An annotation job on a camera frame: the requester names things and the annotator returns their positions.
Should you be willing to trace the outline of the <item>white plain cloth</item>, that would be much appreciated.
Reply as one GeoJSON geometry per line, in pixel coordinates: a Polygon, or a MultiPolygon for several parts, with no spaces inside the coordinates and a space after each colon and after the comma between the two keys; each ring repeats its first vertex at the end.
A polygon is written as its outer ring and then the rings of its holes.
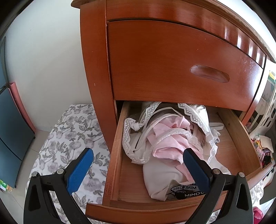
{"type": "Polygon", "coordinates": [[[151,157],[143,165],[144,182],[152,199],[166,201],[204,195],[191,177],[185,164],[151,157]]]}

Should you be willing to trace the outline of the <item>red floral fabric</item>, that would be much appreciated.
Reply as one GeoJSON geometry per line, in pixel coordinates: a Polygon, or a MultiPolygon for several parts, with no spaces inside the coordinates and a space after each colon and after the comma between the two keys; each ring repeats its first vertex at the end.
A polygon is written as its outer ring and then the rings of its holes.
{"type": "Polygon", "coordinates": [[[259,222],[263,219],[264,215],[262,211],[258,207],[253,207],[253,218],[254,224],[259,224],[259,222]]]}

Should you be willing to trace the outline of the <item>dark blue panel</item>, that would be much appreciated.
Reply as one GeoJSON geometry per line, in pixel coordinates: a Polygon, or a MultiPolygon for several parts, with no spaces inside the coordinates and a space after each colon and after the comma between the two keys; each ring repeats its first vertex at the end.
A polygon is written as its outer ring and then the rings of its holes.
{"type": "Polygon", "coordinates": [[[1,180],[16,188],[25,154],[35,138],[11,92],[6,68],[6,38],[1,40],[1,180]]]}

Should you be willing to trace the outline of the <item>grey floral bedsheet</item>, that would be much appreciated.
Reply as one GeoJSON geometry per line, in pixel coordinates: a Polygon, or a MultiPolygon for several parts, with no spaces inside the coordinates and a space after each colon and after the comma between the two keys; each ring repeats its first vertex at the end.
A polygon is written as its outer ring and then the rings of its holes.
{"type": "MultiPolygon", "coordinates": [[[[142,103],[140,103],[139,111],[128,117],[134,116],[135,119],[138,119],[142,110],[142,103]]],[[[31,175],[35,171],[41,176],[52,175],[60,168],[65,169],[71,161],[79,157],[85,148],[92,149],[93,162],[79,189],[72,193],[72,197],[86,217],[86,207],[89,203],[102,204],[111,150],[118,126],[118,124],[111,125],[107,119],[104,119],[104,123],[100,124],[98,122],[99,117],[100,115],[95,112],[92,104],[71,105],[49,134],[31,172],[31,175]]],[[[232,174],[226,166],[217,160],[216,156],[208,165],[211,169],[219,169],[226,175],[237,175],[242,172],[232,174]]],[[[222,192],[214,210],[220,211],[226,194],[226,191],[222,192]]],[[[50,195],[62,222],[69,222],[55,192],[51,191],[50,195]]],[[[90,223],[106,223],[87,218],[90,223]]]]}

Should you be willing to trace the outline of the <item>open lower wooden drawer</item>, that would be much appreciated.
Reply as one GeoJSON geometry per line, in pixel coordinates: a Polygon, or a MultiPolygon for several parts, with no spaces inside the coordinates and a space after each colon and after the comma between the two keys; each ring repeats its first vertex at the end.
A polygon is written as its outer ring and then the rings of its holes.
{"type": "MultiPolygon", "coordinates": [[[[184,200],[158,201],[145,188],[141,165],[131,162],[123,151],[124,120],[139,111],[139,102],[124,102],[111,150],[102,204],[89,203],[87,217],[107,223],[181,223],[194,213],[202,196],[184,200]]],[[[262,167],[246,129],[229,109],[208,108],[210,120],[222,122],[225,128],[218,143],[217,160],[232,174],[244,172],[253,188],[272,169],[262,167]]]]}

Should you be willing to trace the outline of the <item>pink fabric garment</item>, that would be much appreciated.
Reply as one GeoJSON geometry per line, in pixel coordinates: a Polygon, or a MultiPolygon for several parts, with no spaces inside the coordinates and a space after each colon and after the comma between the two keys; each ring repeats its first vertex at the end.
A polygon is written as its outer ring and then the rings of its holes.
{"type": "Polygon", "coordinates": [[[184,116],[168,116],[155,122],[146,136],[153,157],[175,167],[184,175],[184,181],[193,183],[190,172],[183,164],[183,152],[191,148],[200,159],[203,158],[203,148],[193,134],[194,131],[198,133],[198,128],[184,116]]]}

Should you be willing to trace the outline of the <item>white plastic rack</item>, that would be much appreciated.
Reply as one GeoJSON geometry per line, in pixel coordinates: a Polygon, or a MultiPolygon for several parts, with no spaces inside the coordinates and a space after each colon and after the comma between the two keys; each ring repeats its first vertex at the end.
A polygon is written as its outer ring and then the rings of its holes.
{"type": "Polygon", "coordinates": [[[250,128],[250,138],[254,138],[256,135],[265,135],[265,133],[272,127],[273,123],[275,122],[275,86],[272,91],[271,98],[269,102],[266,104],[264,114],[262,119],[256,126],[256,128],[252,128],[256,123],[259,114],[256,116],[256,119],[252,122],[250,128]]]}

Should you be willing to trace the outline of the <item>white lace-trimmed garment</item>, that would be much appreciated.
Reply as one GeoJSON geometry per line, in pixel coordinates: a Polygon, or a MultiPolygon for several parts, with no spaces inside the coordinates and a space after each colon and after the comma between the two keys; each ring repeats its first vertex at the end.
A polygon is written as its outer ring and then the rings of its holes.
{"type": "Polygon", "coordinates": [[[134,116],[124,120],[122,146],[126,155],[135,164],[146,164],[152,157],[151,144],[146,136],[156,124],[168,116],[184,116],[191,124],[198,128],[198,133],[193,134],[199,139],[203,148],[203,160],[208,164],[213,161],[220,142],[220,130],[224,124],[220,122],[210,122],[207,109],[204,105],[187,105],[178,103],[176,105],[164,102],[144,102],[140,117],[134,116]]]}

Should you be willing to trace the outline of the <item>brown wooden nightstand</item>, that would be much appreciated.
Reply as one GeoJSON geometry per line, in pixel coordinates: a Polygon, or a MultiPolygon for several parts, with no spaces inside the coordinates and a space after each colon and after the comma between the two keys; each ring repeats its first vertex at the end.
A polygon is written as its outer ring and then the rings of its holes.
{"type": "Polygon", "coordinates": [[[252,223],[249,190],[272,169],[262,168],[245,125],[264,91],[275,53],[236,12],[219,1],[73,1],[90,95],[111,152],[103,202],[86,215],[107,223],[201,223],[219,210],[218,223],[252,223]],[[123,152],[123,124],[147,101],[205,105],[226,129],[218,160],[237,194],[219,190],[198,212],[202,196],[159,202],[146,192],[142,167],[123,152]]]}

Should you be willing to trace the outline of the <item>closed upper wooden drawer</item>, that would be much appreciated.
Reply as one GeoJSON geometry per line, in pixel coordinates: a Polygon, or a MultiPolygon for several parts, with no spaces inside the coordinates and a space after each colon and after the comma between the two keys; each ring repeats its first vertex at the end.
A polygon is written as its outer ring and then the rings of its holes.
{"type": "Polygon", "coordinates": [[[108,24],[116,100],[201,104],[246,111],[262,67],[203,31],[159,21],[108,24]]]}

